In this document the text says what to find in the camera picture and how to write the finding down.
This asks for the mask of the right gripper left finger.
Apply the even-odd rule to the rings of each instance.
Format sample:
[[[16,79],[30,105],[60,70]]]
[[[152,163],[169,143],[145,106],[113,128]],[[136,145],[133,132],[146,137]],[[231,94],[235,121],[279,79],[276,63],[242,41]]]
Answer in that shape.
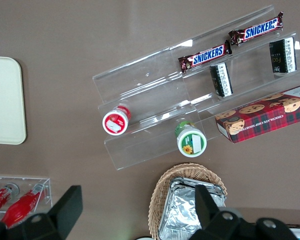
[[[72,185],[47,212],[20,225],[19,240],[65,240],[83,212],[82,187]]]

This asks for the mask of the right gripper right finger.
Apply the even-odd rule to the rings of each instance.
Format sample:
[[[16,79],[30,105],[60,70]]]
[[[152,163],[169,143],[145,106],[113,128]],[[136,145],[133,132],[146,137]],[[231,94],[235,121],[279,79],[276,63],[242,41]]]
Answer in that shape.
[[[234,209],[218,207],[204,185],[195,187],[195,211],[201,229],[191,240],[251,240],[253,226]]]

